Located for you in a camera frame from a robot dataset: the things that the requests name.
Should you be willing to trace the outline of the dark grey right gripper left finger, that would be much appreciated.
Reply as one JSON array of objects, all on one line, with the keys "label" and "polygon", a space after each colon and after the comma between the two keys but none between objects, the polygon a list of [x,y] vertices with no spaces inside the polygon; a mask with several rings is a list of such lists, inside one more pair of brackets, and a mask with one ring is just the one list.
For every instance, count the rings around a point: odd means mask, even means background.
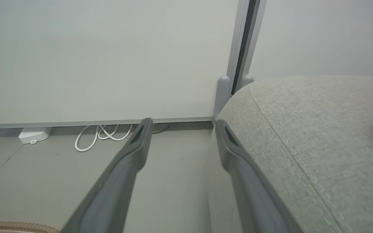
[{"label": "dark grey right gripper left finger", "polygon": [[62,228],[62,233],[122,233],[136,176],[147,161],[153,120],[144,118],[133,135]]}]

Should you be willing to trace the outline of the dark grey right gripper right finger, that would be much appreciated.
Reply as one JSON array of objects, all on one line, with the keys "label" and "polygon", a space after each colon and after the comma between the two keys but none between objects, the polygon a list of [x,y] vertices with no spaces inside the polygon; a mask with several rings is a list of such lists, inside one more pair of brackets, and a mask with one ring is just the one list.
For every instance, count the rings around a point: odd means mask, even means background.
[{"label": "dark grey right gripper right finger", "polygon": [[230,175],[244,233],[302,233],[302,229],[225,120],[216,121],[224,170]]}]

